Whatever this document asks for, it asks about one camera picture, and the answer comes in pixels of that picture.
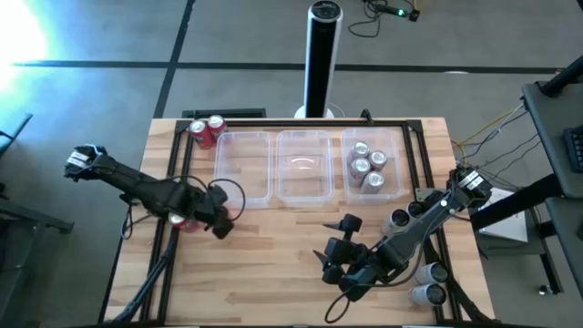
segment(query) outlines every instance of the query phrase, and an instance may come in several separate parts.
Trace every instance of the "wire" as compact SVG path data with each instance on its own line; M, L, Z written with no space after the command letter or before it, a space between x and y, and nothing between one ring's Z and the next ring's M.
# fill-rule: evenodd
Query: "wire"
M219 181L227 181L227 182L234 184L235 186L237 186L237 188L239 188L240 194L243 197L243 203L241 205L239 214L234 219L231 220L231 221L236 221L238 218L240 218L241 214L243 214L243 211L245 210L245 204L247 203L247 198L245 197L245 191L243 190L243 187L239 183L237 183L236 181L231 180L231 179L214 179L211 182L209 182L209 188L210 188L211 183L215 183L215 182L219 182Z
M133 220L133 216L131 213L132 204L128 205L128 214L126 215L126 219L124 220L123 224L121 225L120 235L124 241L128 241L131 238L132 233L134 233L134 225L142 222L143 220L152 217L151 214L143 216L136 221Z
M403 1L405 1L411 7L411 11L415 10L415 6L411 3L411 1L409 1L409 0L403 0Z
M524 112L524 113L522 113L522 114L518 115L517 117L515 117L515 118L512 118L512 119L508 120L508 122L506 122L506 123L505 123L503 126L501 126L501 128L503 128L503 127L507 126L508 124L510 124L510 123L512 123L512 122L514 122L514 121L516 121L516 120L517 120L517 119L519 119L519 118L522 118L522 117L523 117L524 115L526 115L526 114L528 114L528 112ZM479 145L479 144L481 144L481 142L471 142L471 143L465 143L463 146L477 146L477 145Z
M514 183L512 183L512 182L510 182L510 181L508 181L506 179L502 179L500 177L496 177L495 179L493 179L493 177L495 176L495 174L492 173L492 172L489 172L489 171L487 171L485 169L477 169L477 171L480 172L480 173L482 173L482 175L484 175L483 178L486 179L486 180L488 180L488 182L494 181L494 182L496 182L498 184L501 184L502 186L504 186L506 188L510 187L510 188L515 189L515 190L521 190L521 189L524 188L524 187L517 186Z
M340 319L342 319L344 317L344 315L346 314L346 312L348 312L348 307L350 306L350 300L348 298L346 298L346 305L344 306L344 310L342 311L342 313L340 313L336 318L329 320L328 317L330 316L330 312L332 311L332 309L334 308L334 306L336 305L336 303L338 301L340 301L342 299L342 297L346 296L346 294L354 287L356 287L357 285L353 285L351 287L349 287L346 291L344 291L343 293L341 293L340 295L338 295L338 297L336 297L336 299L330 304L330 306L328 307L328 310L326 310L326 314L324 315L324 321L326 321L326 323L338 323L338 321Z
M415 10L415 6L409 0L403 0L403 1L405 3L407 3L409 6L411 6L411 11ZM381 15L386 14L385 12L383 12L377 8L377 6L379 6L379 5L380 6L389 5L389 3L387 0L363 0L364 15L367 16L368 18L370 18L370 20L350 24L348 26L348 32L350 32L351 34L353 34L355 36L359 36L359 37L374 38L374 37L379 36L379 33L381 32ZM374 34L372 34L372 35L360 34L358 32L353 31L353 27L355 27L355 26L368 25L368 24L372 24L375 22L376 22L376 32L374 32Z
M476 168L477 168L477 169L483 168L483 167L485 167L485 166L488 166L488 165L490 165L490 164L494 163L495 161L497 161L497 160L499 160L499 159L503 158L503 157L504 157L504 156L506 156L506 155L510 155L510 154L512 154L513 152L517 151L519 148L521 148L522 146L526 145L528 142L530 142L532 139L536 138L537 136L538 136L538 134L537 134L537 133L535 133L535 135L534 135L534 136L532 136L532 137L531 137L529 140L527 140L527 141L525 141L525 142L521 143L520 145L516 146L514 149L512 149L512 150L510 150L510 151L508 151L508 152L506 152L506 153L504 153L504 154L502 154L502 155L498 156L498 157L497 157L497 158L495 158L495 159L489 160L488 162L486 162L486 164L484 164L484 165L482 165L482 166L479 166L479 167L476 167Z
M514 115L514 113L516 113L519 109L523 108L524 104L521 104L520 106L518 106L517 108L514 109L514 111L512 113L510 113L510 115L508 115L506 117L506 119L494 130L492 130L492 132L490 132L490 134L482 141L479 143L476 151L470 155L464 156L461 159L466 160L471 158L472 156L474 156L475 154L477 154L480 149L482 148L482 146L484 146L485 143L487 143L488 141L490 141L491 139L493 139L498 133L500 133L500 129L505 126L506 124L509 123L509 119L512 118L512 116Z
M465 150L464 150L464 146L462 146L459 141L457 140L453 140L453 139L449 139L454 145L456 145L461 151L462 151L462 159L464 160L464 165L467 163L467 160L465 159Z
M470 219L468 219L468 218L463 218L463 217L457 216L457 215L455 215L455 214L452 214L451 216L452 216L452 218L456 218L456 219L458 219L458 220L466 220L466 221L468 221L468 222L469 222L469 221L471 221L471 220L470 220Z
M332 106L336 107L341 113L343 113L343 118L346 118L346 113L344 113L342 108L338 107L336 104L333 104L331 102L329 102L328 105L332 105Z
M507 117L508 115L512 114L515 110L508 110L506 113L500 115L497 118L494 118L490 123L484 125L481 129L479 129L476 133L474 133L473 135L465 138L463 141L460 142L460 144L466 143L467 141L471 140L472 138L478 136L480 133L482 133L484 130L486 130L487 128L490 128L491 126L493 126L494 124L496 124L499 120L504 119L505 117Z
M537 142L537 144L536 144L535 146L533 146L533 147L531 147L531 148L527 149L527 150L526 150L524 153L522 153L522 156L520 156L519 158L517 158L517 159L515 159L515 160L511 161L511 162L510 162L510 164L508 164L508 165L507 165L505 168L503 168L503 169L499 170L499 171L497 172L497 174L496 174L496 175L493 177L493 179L497 178L497 177L498 177L498 175L500 175L500 173L504 172L505 170L507 170L507 169L510 169L510 167L511 167L511 166L512 166L514 163L516 163L517 161L521 160L521 159L522 159L522 158L523 158L523 157L524 157L524 156L525 156L525 155L526 155L526 154L527 154L527 153L528 153L530 150L532 150L532 149L535 149L535 148L536 148L538 145L540 145L540 140Z

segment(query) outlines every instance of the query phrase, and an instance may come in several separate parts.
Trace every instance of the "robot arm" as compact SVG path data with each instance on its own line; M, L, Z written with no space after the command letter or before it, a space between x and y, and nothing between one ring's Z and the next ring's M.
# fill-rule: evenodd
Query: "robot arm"
M344 231L342 240L330 238L324 254L314 251L323 265L322 279L338 284L351 302L360 300L377 281L389 284L409 265L417 245L439 228L452 214L467 207L486 203L491 195L490 185L473 169L458 167L450 171L447 191L438 192L425 202L427 210L405 231L383 237L374 247L351 241L362 220L347 214L337 225L329 228ZM349 264L344 272L342 265Z
M219 239L225 238L233 228L229 212L222 206L228 197L221 187L212 186L207 190L202 186L205 189L202 190L185 179L155 179L117 162L103 147L75 147L66 162L65 177L75 182L101 179L122 190L123 201L141 200L146 210L163 220L171 214L204 222Z

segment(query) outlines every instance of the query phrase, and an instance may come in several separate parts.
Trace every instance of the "desk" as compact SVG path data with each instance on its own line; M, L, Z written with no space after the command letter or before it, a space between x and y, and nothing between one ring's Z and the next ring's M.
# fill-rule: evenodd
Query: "desk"
M445 120L423 118L422 122L435 185L442 187L449 170L455 166ZM166 176L175 125L175 119L152 121L142 171L156 178ZM298 127L231 127L230 130L265 130L271 133L274 140L281 130L291 128ZM395 146L401 158L401 178L405 188L403 197L382 206L347 205L343 196L340 157L340 133L345 128L324 129L328 129L333 137L336 191L332 202L319 209L287 209L274 194L268 209L245 210L236 222L234 231L223 241L216 240L208 231L181 233L165 324L325 324L324 313L340 292L337 286L321 281L322 266L312 250L323 250L329 237L340 234L324 228L322 224L337 222L346 212L357 215L363 218L363 228L354 240L373 245L380 238L379 228L383 219L392 210L403 208L413 200L414 194L411 176L406 169L408 163L403 146L404 134L400 128L389 128L394 131ZM177 172L180 172L185 144L180 143L182 146ZM417 171L424 185L417 140L412 144ZM201 150L195 145L189 173L204 181L211 180L214 158L215 149ZM143 209L135 209L134 217L143 214ZM148 271L155 229L154 220L144 221L134 228L132 238L123 242L108 295L106 319L119 314L143 283ZM445 225L445 235L455 277L481 311L493 317L471 225L465 221L449 220ZM153 309L159 305L160 286L161 279L154 291ZM414 307L408 302L407 291L411 286L412 283L407 283L386 291L371 290L359 302L351 305L338 324L434 323L432 309ZM445 317L451 318L449 310L445 308L444 311ZM152 316L156 315L155 310L151 312Z
M536 84L524 85L522 91L525 107L535 123L553 173L533 182L512 196L472 214L472 222L476 231L522 210L530 209L543 201L547 204L552 220L552 223L548 223L546 227L552 228L553 225L555 227L571 227L575 223L574 220L577 220L572 215L580 208L578 203L583 201L583 174L571 171L567 148L563 141L563 130L575 128L583 122L583 111L581 110L583 85L567 85L557 97L545 96ZM561 196L571 201L546 201ZM573 210L567 210L569 205L573 206ZM583 266L576 265L583 241L576 237L576 231L569 229L557 229L557 236L563 245L569 268L575 277L578 288L583 291ZM557 277L549 276L549 280L553 279L557 279ZM555 283L554 287L555 292L561 292L560 283Z

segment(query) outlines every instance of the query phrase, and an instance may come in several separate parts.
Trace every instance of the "clear plastic bin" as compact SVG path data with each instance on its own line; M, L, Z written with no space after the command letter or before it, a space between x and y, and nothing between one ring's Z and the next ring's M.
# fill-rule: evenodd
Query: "clear plastic bin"
M261 208L271 198L271 139L268 132L228 132L217 140L214 179L232 179L245 190L246 207ZM229 196L228 208L240 208L239 188L217 182Z
M393 134L388 128L348 128L341 135L343 155L344 194L349 204L387 203L403 195L399 155L394 147ZM368 144L371 151L381 150L386 154L386 165L381 170L384 185L376 194L362 194L360 187L348 184L348 157L351 146L358 141Z
M312 207L334 194L332 138L324 130L286 130L277 136L278 198L286 206Z

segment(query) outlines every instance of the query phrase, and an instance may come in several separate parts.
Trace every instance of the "silver can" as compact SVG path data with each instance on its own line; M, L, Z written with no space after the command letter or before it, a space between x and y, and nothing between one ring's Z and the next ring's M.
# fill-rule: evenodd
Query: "silver can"
M363 179L371 170L371 163L368 159L355 159L348 166L348 184L353 187L360 187Z
M419 268L415 273L414 279L417 284L424 285L445 282L448 276L449 272L447 272L443 265L433 262Z
M404 210L394 210L391 215L386 218L384 224L381 226L381 232L385 236L389 236L395 230L406 227L409 224L409 214Z
M414 287L409 290L409 301L421 306L439 306L445 303L445 290L436 283Z
M373 194L379 192L384 185L383 174L379 172L370 172L364 177L363 185L361 186L361 193Z
M386 164L386 155L381 150L376 150L368 156L368 161L371 162L372 170L380 171Z
M350 147L350 154L348 154L348 161L352 162L355 159L366 159L370 149L368 144L364 141L358 141Z

